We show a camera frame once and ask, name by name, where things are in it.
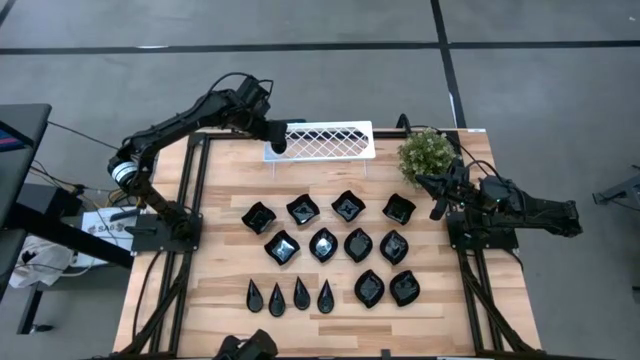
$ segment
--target green plant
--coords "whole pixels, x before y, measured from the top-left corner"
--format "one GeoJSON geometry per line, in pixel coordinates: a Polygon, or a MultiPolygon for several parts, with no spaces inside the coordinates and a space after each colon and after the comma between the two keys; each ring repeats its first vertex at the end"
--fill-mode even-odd
{"type": "Polygon", "coordinates": [[[436,175],[447,170],[456,153],[444,136],[427,128],[411,134],[407,141],[398,147],[399,169],[405,180],[419,186],[416,175],[436,175]]]}

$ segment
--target white wire rack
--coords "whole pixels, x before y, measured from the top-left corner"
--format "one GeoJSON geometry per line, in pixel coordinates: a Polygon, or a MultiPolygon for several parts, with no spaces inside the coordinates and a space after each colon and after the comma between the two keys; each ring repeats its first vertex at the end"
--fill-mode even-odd
{"type": "Polygon", "coordinates": [[[371,121],[289,124],[287,150],[276,154],[265,144],[265,162],[345,161],[376,157],[371,121]]]}

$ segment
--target black leaf-shaped dish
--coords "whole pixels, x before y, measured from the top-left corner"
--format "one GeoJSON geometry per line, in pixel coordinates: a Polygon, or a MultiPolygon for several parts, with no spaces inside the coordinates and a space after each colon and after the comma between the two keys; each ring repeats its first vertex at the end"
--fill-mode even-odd
{"type": "Polygon", "coordinates": [[[392,265],[397,265],[407,256],[409,243],[397,231],[391,230],[380,242],[380,252],[392,265]]]}
{"type": "Polygon", "coordinates": [[[311,200],[308,194],[300,195],[293,202],[287,204],[287,211],[298,225],[306,224],[314,216],[320,214],[318,205],[311,200]]]}
{"type": "Polygon", "coordinates": [[[300,250],[300,245],[286,231],[281,230],[264,246],[264,249],[278,262],[278,265],[282,266],[300,250]]]}
{"type": "Polygon", "coordinates": [[[276,219],[276,214],[262,202],[253,204],[251,209],[242,217],[242,222],[253,230],[257,235],[262,234],[269,225],[276,219]]]}
{"type": "Polygon", "coordinates": [[[371,252],[371,249],[373,249],[373,241],[362,228],[353,230],[344,242],[344,251],[356,263],[364,260],[371,252]]]}
{"type": "Polygon", "coordinates": [[[411,304],[420,296],[420,284],[413,276],[411,270],[406,270],[394,276],[389,284],[391,296],[398,306],[411,304]]]}
{"type": "Polygon", "coordinates": [[[393,194],[387,202],[387,206],[382,209],[382,212],[387,215],[391,220],[395,220],[402,225],[409,222],[411,213],[416,209],[416,206],[409,200],[403,198],[398,194],[393,194]]]}
{"type": "Polygon", "coordinates": [[[366,208],[362,200],[358,199],[351,190],[347,190],[340,195],[338,200],[331,204],[331,207],[338,215],[342,216],[347,222],[355,219],[358,214],[366,208]]]}
{"type": "Polygon", "coordinates": [[[358,300],[360,300],[367,309],[371,309],[382,299],[384,283],[373,270],[367,270],[360,275],[358,281],[356,281],[354,291],[356,292],[358,300]]]}
{"type": "Polygon", "coordinates": [[[338,250],[338,239],[327,230],[320,229],[309,242],[309,250],[321,263],[329,260],[338,250]]]}

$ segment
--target wooden table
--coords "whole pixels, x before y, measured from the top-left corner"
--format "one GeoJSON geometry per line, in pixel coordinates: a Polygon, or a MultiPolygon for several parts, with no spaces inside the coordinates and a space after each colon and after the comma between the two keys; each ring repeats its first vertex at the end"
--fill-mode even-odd
{"type": "MultiPolygon", "coordinates": [[[[476,158],[493,162],[484,131],[463,129],[459,135],[462,145],[476,158]]],[[[474,354],[458,260],[449,247],[445,224],[429,219],[433,201],[423,190],[404,183],[397,170],[396,149],[403,141],[376,140],[377,156],[367,162],[366,176],[363,162],[356,161],[278,164],[275,178],[271,166],[262,162],[263,143],[212,141],[201,208],[204,230],[191,268],[179,356],[211,357],[226,335],[247,338],[258,328],[274,338],[280,356],[379,356],[380,349],[390,349],[393,355],[474,354]],[[330,206],[345,190],[353,191],[367,206],[350,224],[330,206]],[[298,227],[285,205],[305,193],[318,204],[321,214],[308,226],[298,227]],[[417,205],[406,226],[382,213],[393,193],[417,205]],[[270,231],[260,236],[240,220],[257,201],[273,209],[278,217],[270,231]],[[311,255],[308,244],[323,227],[338,237],[340,248],[331,260],[320,264],[311,255]],[[344,252],[343,241],[357,227],[371,236],[374,249],[367,259],[354,264],[344,252]],[[302,248],[283,267],[267,256],[263,248],[281,229],[302,248]],[[409,254],[397,266],[391,266],[379,251],[380,240],[392,229],[410,244],[409,254]],[[373,269],[387,284],[381,302],[369,310],[353,291],[356,279],[367,269],[373,269]],[[398,308],[388,291],[388,283],[394,274],[407,269],[413,271],[422,291],[414,303],[398,308]],[[312,305],[306,311],[293,306],[296,276],[300,276],[311,293],[312,305]],[[257,314],[245,306],[249,279],[256,282],[265,299],[265,308],[257,314]],[[333,312],[327,315],[319,313],[316,307],[325,279],[329,280],[336,301],[333,312]],[[287,300],[287,310],[280,318],[272,317],[267,308],[276,281],[287,300]]],[[[154,185],[167,198],[177,196],[185,149],[186,140],[180,141],[164,149],[158,160],[154,185]]],[[[196,171],[194,165],[191,179],[196,171]]],[[[481,172],[476,167],[471,175],[478,178],[481,172]]],[[[189,193],[193,193],[193,181],[189,193]]],[[[539,347],[520,266],[503,251],[486,251],[486,257],[496,305],[527,343],[539,347]]],[[[152,254],[136,257],[115,340],[116,351],[131,341],[132,317],[151,258],[152,254]]],[[[151,273],[139,328],[156,305],[163,262],[161,257],[151,273]]],[[[485,348],[490,349],[486,315],[479,303],[477,306],[485,348]]],[[[165,319],[171,320],[171,314],[172,310],[165,319]]],[[[167,348],[170,323],[165,321],[161,349],[167,348]]]]}

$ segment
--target black robotic arm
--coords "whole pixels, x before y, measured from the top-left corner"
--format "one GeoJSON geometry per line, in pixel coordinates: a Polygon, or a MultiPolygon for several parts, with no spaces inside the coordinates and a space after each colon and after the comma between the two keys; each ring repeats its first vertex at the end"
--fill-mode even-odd
{"type": "Polygon", "coordinates": [[[169,228],[173,240],[189,239],[194,226],[182,206],[167,201],[151,185],[155,157],[161,149],[205,127],[230,128],[269,141],[276,153],[286,149],[286,123],[264,117],[269,110],[270,92],[253,76],[226,76],[229,75],[246,76],[237,91],[214,91],[221,78],[190,109],[125,138],[116,156],[109,160],[109,174],[118,186],[151,206],[169,228]]]}
{"type": "Polygon", "coordinates": [[[442,218],[449,203],[454,203],[464,208],[465,232],[478,238],[490,236],[497,229],[515,228],[544,229],[565,237],[582,233],[575,201],[533,198],[497,173],[480,180],[477,188],[469,181],[472,165],[465,167],[456,159],[446,174],[416,176],[437,201],[431,219],[442,218]]]}

